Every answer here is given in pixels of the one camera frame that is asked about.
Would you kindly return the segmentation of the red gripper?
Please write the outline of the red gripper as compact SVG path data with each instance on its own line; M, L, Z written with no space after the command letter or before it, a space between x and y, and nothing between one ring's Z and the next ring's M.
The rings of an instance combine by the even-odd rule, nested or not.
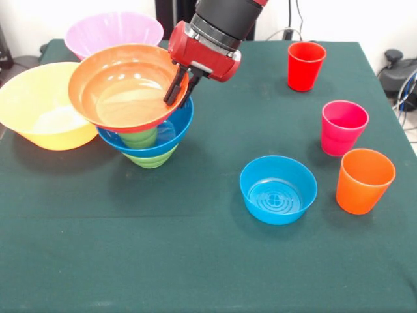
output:
M189 23L180 21L174 28L168 45L171 59L179 63L174 80L164 97L164 102L172 106L180 91L180 85L190 67L192 77L189 79L182 106L192 94L195 86L203 76L219 82L226 82L235 75L241 60L241 53L237 50L230 52L216 46L211 41L196 33Z

